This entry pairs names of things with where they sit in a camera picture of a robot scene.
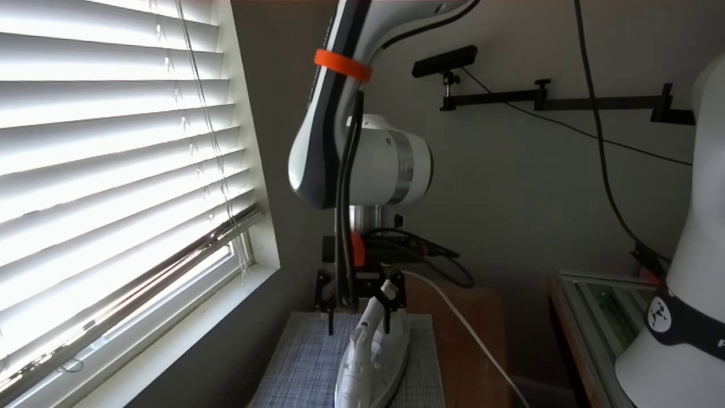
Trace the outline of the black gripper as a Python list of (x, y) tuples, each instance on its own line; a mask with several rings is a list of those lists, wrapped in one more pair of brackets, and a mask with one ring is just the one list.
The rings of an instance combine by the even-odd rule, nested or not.
[(370, 260), (366, 268), (353, 269), (351, 292), (337, 297), (336, 266), (324, 266), (316, 276), (316, 307), (326, 313), (326, 334), (336, 334), (336, 307), (361, 310), (368, 300), (383, 303), (383, 329), (391, 329), (392, 313), (405, 306), (405, 279), (392, 268), (383, 268), (378, 260)]

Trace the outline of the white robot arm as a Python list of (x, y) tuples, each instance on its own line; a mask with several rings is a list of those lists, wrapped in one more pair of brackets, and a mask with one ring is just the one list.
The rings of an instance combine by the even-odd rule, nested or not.
[[(412, 173), (375, 133), (396, 128), (366, 111), (372, 64), (391, 45), (465, 17), (480, 0), (337, 0), (316, 81), (289, 157), (290, 188), (337, 221), (337, 297), (356, 300), (349, 208), (420, 196), (431, 158), (414, 151)], [(664, 284), (650, 297), (643, 326), (615, 363), (638, 408), (725, 408), (725, 57), (706, 65), (694, 86), (694, 173), (689, 213)]]

